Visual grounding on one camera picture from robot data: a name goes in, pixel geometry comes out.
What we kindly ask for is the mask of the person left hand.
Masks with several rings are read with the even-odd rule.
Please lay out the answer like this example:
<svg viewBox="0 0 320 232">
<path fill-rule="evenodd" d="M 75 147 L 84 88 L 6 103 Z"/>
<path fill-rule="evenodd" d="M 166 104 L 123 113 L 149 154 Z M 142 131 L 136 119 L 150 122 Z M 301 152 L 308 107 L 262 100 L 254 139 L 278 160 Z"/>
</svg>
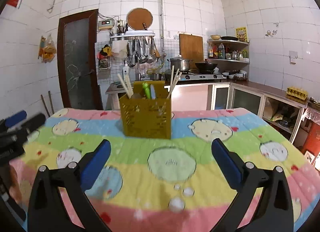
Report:
<svg viewBox="0 0 320 232">
<path fill-rule="evenodd" d="M 10 196 L 15 200 L 18 205 L 22 204 L 22 193 L 18 183 L 18 176 L 15 168 L 12 165 L 9 165 L 11 186 L 9 188 Z"/>
</svg>

